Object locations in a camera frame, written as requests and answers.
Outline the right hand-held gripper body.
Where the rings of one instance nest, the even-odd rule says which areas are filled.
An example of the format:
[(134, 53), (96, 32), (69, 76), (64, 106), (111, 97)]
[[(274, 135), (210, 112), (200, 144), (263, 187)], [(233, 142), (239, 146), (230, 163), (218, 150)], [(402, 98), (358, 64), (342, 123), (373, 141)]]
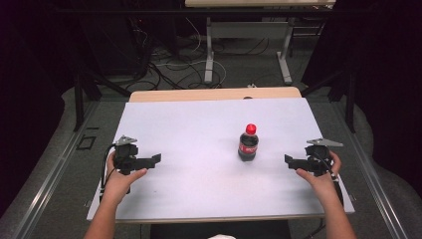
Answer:
[(311, 165), (309, 172), (314, 176), (321, 176), (326, 172), (332, 173), (331, 166), (333, 158), (330, 156), (330, 146), (342, 146), (341, 142), (326, 138), (316, 138), (308, 140), (309, 146), (306, 147), (306, 155)]

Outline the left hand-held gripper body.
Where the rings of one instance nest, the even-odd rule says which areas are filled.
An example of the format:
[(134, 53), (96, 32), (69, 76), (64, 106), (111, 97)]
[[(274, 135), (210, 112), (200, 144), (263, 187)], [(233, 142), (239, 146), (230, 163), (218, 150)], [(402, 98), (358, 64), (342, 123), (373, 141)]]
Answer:
[(129, 175), (137, 170), (139, 159), (136, 157), (138, 154), (136, 142), (136, 138), (123, 135), (114, 144), (113, 166), (123, 175)]

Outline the dark soda bottle red label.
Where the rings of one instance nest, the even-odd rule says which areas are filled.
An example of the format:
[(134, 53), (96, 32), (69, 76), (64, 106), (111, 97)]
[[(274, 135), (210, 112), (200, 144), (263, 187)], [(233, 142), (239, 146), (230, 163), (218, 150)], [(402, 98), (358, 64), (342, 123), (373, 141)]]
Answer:
[(238, 155), (242, 161), (252, 161), (258, 149), (259, 138), (256, 134), (246, 134), (245, 131), (240, 135)]

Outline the person's right hand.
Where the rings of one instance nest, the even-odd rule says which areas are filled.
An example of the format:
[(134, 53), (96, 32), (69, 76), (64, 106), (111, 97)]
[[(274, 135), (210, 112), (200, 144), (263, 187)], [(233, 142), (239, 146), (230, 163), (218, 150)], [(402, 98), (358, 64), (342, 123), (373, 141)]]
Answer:
[(324, 175), (313, 176), (303, 169), (299, 168), (296, 170), (296, 174), (311, 185), (316, 197), (321, 203), (339, 199), (334, 181), (337, 179), (341, 161), (333, 151), (329, 155), (332, 158), (331, 171)]

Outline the person's left hand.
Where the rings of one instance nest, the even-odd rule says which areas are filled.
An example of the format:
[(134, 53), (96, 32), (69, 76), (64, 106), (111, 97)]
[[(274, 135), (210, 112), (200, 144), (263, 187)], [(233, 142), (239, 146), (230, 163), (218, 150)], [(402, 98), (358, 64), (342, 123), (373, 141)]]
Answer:
[(130, 186), (147, 173), (147, 170), (143, 168), (129, 175), (121, 174), (114, 168), (114, 157), (115, 152), (113, 151), (106, 161), (105, 191), (102, 197), (102, 204), (119, 205)]

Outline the black metal stand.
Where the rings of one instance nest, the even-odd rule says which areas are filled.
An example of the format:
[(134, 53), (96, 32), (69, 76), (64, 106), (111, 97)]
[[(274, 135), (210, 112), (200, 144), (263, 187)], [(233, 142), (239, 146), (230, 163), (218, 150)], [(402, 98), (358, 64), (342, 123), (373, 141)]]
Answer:
[(339, 102), (342, 96), (346, 96), (344, 121), (348, 129), (355, 133), (354, 128), (354, 103), (355, 103), (355, 87), (356, 87), (356, 71), (344, 68), (334, 71), (332, 74), (323, 78), (313, 86), (306, 87), (301, 91), (303, 97), (320, 89), (321, 87), (334, 83), (334, 86), (328, 93), (328, 99), (331, 102)]
[(74, 74), (75, 87), (75, 110), (76, 110), (76, 124), (74, 131), (78, 131), (85, 121), (84, 111), (84, 95), (87, 95), (91, 101), (99, 101), (103, 96), (100, 92), (97, 83), (106, 86), (107, 88), (119, 93), (124, 97), (129, 97), (131, 92), (109, 81), (103, 75), (100, 75), (92, 70), (82, 70)]

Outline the person's dark trousers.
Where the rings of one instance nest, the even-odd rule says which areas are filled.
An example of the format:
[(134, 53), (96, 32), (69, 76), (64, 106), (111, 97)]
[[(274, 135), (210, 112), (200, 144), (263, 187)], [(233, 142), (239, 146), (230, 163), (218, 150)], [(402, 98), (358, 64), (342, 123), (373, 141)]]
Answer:
[(236, 239), (292, 239), (286, 220), (155, 224), (150, 239), (208, 239), (223, 234)]

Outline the dark curtain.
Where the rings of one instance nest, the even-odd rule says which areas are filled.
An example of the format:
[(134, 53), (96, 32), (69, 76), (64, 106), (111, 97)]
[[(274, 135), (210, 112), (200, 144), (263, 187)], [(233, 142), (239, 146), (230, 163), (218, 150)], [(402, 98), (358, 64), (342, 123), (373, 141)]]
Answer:
[(42, 0), (0, 0), (0, 217), (47, 147), (72, 86)]
[(422, 0), (336, 0), (302, 83), (355, 62), (355, 103), (373, 133), (373, 159), (422, 197)]

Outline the white desk with metal legs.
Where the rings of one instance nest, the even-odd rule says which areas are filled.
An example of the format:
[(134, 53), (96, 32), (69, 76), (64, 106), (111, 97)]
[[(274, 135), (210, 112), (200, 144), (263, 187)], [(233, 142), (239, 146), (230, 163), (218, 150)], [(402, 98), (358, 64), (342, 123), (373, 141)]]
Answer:
[[(315, 10), (317, 7), (331, 8), (336, 0), (185, 0), (185, 6), (193, 10)], [(287, 53), (293, 37), (295, 17), (284, 17), (283, 21), (240, 21), (222, 22), (214, 17), (206, 18), (206, 45), (207, 59), (205, 65), (204, 83), (210, 84), (213, 80), (214, 39), (282, 39), (283, 45), (277, 53), (282, 74), (282, 81), (290, 85), (292, 77), (287, 65)]]

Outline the black floor hatch frame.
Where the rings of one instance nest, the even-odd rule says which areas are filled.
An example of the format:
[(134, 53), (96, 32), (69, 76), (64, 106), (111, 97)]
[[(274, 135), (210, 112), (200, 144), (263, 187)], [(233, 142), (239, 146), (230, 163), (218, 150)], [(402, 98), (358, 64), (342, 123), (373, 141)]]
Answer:
[(90, 150), (93, 147), (96, 139), (97, 138), (95, 136), (84, 134), (77, 143), (76, 150)]

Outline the aluminium floor rail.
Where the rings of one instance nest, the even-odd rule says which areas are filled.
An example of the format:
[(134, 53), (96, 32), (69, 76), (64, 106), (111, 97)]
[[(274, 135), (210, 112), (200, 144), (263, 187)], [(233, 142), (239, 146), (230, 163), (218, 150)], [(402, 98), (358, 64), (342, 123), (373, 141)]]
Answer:
[(398, 219), (392, 204), (383, 189), (379, 176), (370, 161), (370, 158), (365, 153), (362, 145), (360, 144), (357, 135), (349, 129), (349, 126), (344, 121), (344, 109), (341, 103), (332, 103), (332, 108), (336, 116), (340, 119), (340, 124), (345, 130), (345, 134), (351, 141), (351, 148), (357, 154), (356, 161), (359, 165), (360, 171), (366, 181), (366, 184), (372, 194), (375, 204), (380, 212), (383, 221), (392, 237), (392, 239), (409, 239), (408, 235), (403, 228), (400, 220)]
[(77, 143), (82, 139), (84, 126), (94, 115), (99, 104), (86, 104), (83, 111), (84, 121), (77, 131), (74, 131), (74, 108), (65, 107), (59, 126), (40, 160), (9, 207), (14, 227), (8, 239), (29, 239), (53, 196)]

